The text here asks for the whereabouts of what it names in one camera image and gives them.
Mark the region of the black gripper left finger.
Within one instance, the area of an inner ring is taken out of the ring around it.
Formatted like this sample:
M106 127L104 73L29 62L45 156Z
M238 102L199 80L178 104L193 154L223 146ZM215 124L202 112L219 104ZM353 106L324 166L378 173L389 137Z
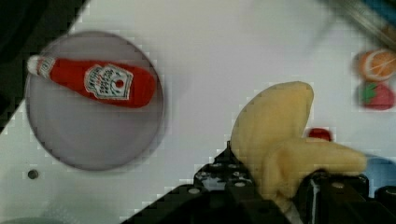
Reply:
M203 204L239 205L259 197L252 175L232 152L230 141L213 162L195 173L193 186L200 190L195 201Z

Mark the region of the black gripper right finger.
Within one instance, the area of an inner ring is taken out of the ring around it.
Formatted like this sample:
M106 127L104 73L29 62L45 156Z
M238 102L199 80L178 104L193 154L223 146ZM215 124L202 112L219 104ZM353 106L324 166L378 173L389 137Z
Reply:
M331 175L319 170L300 184L295 206L304 224L357 224L347 204L366 202L368 196L365 175Z

